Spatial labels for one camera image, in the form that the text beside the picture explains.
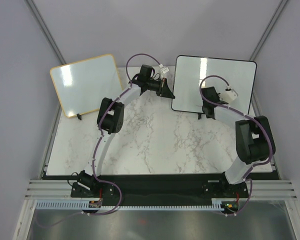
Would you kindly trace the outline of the black-framed whiteboard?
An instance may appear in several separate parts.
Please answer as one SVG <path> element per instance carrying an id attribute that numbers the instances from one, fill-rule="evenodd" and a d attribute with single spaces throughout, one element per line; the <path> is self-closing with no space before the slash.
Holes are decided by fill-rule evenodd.
<path id="1" fill-rule="evenodd" d="M 217 93 L 223 94 L 227 84 L 217 78 L 224 78 L 238 97 L 230 106 L 248 114 L 257 72 L 257 63 L 248 60 L 179 55 L 176 58 L 171 109 L 180 112 L 201 113 L 203 102 L 200 94 L 202 87 L 215 87 Z"/>

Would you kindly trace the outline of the aluminium rail frame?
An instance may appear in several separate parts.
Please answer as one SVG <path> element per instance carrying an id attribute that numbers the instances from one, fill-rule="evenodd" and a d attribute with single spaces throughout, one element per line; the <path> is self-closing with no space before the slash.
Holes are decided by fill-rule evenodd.
<path id="1" fill-rule="evenodd" d="M 293 185 L 286 180 L 247 180 L 237 185 L 229 185 L 222 189 L 218 181 L 133 181 L 116 179 L 110 184 L 104 184 L 99 195 L 103 198 L 128 197 L 202 197 L 207 199 L 246 199 L 251 196 L 257 200 L 291 200 L 297 197 Z M 72 185 L 62 180 L 32 180 L 30 181 L 25 197 L 27 199 L 70 199 Z"/>

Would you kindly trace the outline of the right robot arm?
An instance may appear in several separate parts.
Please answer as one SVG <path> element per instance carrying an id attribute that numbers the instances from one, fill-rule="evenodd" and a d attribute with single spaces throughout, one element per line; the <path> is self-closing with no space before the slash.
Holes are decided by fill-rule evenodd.
<path id="1" fill-rule="evenodd" d="M 208 119 L 218 120 L 235 129 L 235 150 L 237 157 L 223 173 L 225 181 L 218 185 L 219 193 L 231 197 L 237 191 L 236 184 L 244 182 L 256 166 L 271 161 L 276 146 L 266 116 L 250 116 L 230 107 L 222 101 L 214 87 L 200 90 L 202 112 Z"/>

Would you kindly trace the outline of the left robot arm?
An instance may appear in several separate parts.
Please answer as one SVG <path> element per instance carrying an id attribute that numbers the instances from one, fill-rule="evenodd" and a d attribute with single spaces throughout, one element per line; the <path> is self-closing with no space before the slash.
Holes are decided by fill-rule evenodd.
<path id="1" fill-rule="evenodd" d="M 174 99 L 172 91 L 167 84 L 165 74 L 169 68 L 159 65 L 160 78 L 154 79 L 152 72 L 154 68 L 143 64 L 128 86 L 115 99 L 103 98 L 97 117 L 97 127 L 100 134 L 97 138 L 91 160 L 87 166 L 76 177 L 72 184 L 72 198 L 95 198 L 100 193 L 104 184 L 115 186 L 114 183 L 101 180 L 103 162 L 115 135 L 120 132 L 124 124 L 124 112 L 132 101 L 136 100 L 146 91 L 153 91 L 158 97 Z"/>

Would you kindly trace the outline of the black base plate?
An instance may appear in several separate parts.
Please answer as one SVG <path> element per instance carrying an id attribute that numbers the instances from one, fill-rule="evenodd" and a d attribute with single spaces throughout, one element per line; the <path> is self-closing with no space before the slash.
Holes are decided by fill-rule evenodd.
<path id="1" fill-rule="evenodd" d="M 222 173 L 101 175 L 98 180 L 80 173 L 72 198 L 102 199 L 103 206 L 205 206 L 213 199 L 248 197 L 246 183 L 231 185 Z"/>

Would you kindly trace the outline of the wood-framed whiteboard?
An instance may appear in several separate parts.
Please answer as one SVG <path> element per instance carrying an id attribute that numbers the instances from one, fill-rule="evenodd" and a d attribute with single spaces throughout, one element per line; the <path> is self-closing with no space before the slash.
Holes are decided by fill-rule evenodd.
<path id="1" fill-rule="evenodd" d="M 124 89 L 110 53 L 53 67 L 50 77 L 67 118 L 99 110 L 103 98 L 114 98 Z"/>

